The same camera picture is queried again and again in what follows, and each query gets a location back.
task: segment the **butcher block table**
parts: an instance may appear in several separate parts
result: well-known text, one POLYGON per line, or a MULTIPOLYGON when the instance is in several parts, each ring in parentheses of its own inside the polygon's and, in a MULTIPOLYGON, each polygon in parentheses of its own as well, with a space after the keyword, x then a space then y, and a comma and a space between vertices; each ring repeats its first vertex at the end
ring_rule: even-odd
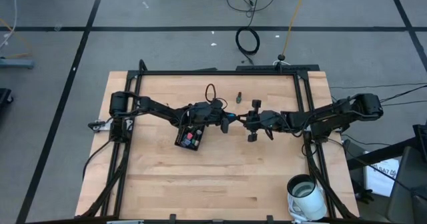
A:
MULTIPOLYGON (((308 75, 315 108, 330 104, 326 74, 308 75)), ((109 117, 111 94, 124 90, 126 76, 120 71, 109 74, 100 119, 109 117)), ((253 109, 252 99, 262 100, 260 111, 298 110, 293 77, 285 75, 144 75, 139 95, 179 108, 205 101, 209 83, 216 86, 217 97, 228 102, 227 112, 247 113, 253 109), (239 92, 242 102, 237 104, 239 92)), ((300 85, 308 110, 302 80, 300 85)), ((152 115, 136 117, 119 218, 169 219, 173 213, 177 219, 265 220, 273 215, 274 220, 291 220, 286 185, 293 176, 308 173, 303 139, 274 133, 271 141, 261 130, 258 140, 249 143, 249 133, 237 121, 228 134, 209 126, 199 150, 192 151, 173 144, 177 128, 169 122, 152 115)), ((338 134, 330 138, 340 141, 338 134)), ((108 131, 96 133, 91 153, 107 140, 108 131)), ((358 216, 344 150, 333 142, 323 148, 332 189, 358 216)), ((88 165, 76 215, 85 212, 105 187, 112 150, 113 143, 88 165)), ((108 214, 113 213, 115 193, 116 189, 108 214)))

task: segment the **floor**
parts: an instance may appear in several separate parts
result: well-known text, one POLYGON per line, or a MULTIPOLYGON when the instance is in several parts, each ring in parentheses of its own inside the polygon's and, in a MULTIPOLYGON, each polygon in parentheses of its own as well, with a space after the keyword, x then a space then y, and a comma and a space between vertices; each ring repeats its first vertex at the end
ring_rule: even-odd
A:
MULTIPOLYGON (((268 1, 259 0, 258 5, 268 1)), ((16 222, 40 154, 49 153, 49 147, 38 188, 30 188, 35 196, 26 220, 73 217, 93 138, 87 123, 97 119, 110 71, 136 69, 139 59, 150 70, 233 70, 242 62, 248 64, 234 35, 249 19, 231 10, 226 0, 17 2, 17 30, 32 45, 36 66, 0 69, 0 87, 12 89, 15 97, 0 122, 2 223, 16 222)), ((297 2, 275 0, 255 14, 252 26, 258 27, 261 39, 253 56, 256 65, 271 64, 282 51, 297 2)), ((12 3, 0 0, 0 18, 9 24, 12 3)), ((230 3, 244 8, 239 0, 230 3)), ((304 0, 286 61, 318 64, 331 87, 427 82, 422 48, 427 46, 426 5, 427 0, 304 0)), ((6 33, 0 27, 0 35, 6 33)), ((246 49, 254 45, 247 33, 240 40, 246 49)), ((12 37, 0 54, 23 51, 24 45, 12 37)), ((413 87, 331 91, 335 98, 365 92, 384 98, 413 87)), ((395 103, 426 97, 427 90, 422 89, 395 103)), ((383 118, 355 123, 347 134, 364 142, 405 140, 413 136, 413 124, 426 122, 426 105, 384 107, 383 118)))

